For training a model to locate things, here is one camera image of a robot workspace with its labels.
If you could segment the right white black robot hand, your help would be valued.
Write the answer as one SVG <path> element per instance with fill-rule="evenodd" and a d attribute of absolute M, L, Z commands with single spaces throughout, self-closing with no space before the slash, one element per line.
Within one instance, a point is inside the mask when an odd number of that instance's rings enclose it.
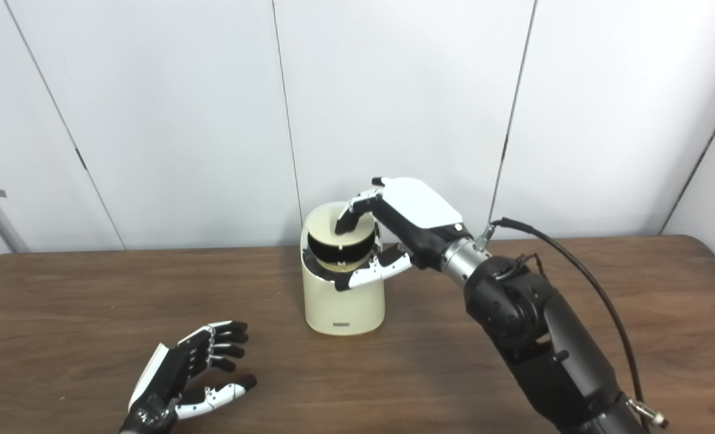
<path fill-rule="evenodd" d="M 346 277 L 337 277 L 337 291 L 386 280 L 411 267 L 443 273 L 453 256 L 452 248 L 473 239 L 462 215 L 423 181 L 379 177 L 373 178 L 372 184 L 373 189 L 347 201 L 334 232 L 352 233 L 360 218 L 370 214 L 399 242 Z"/>

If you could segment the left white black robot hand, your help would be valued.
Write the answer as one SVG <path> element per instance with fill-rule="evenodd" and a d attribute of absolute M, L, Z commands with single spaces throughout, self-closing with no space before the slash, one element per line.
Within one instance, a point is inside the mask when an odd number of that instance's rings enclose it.
<path fill-rule="evenodd" d="M 171 433 L 176 423 L 214 412 L 246 395 L 258 381 L 253 374 L 215 386 L 187 389 L 210 369 L 233 373 L 243 358 L 249 326 L 241 321 L 209 323 L 181 338 L 163 343 L 148 360 L 128 402 L 120 433 Z"/>

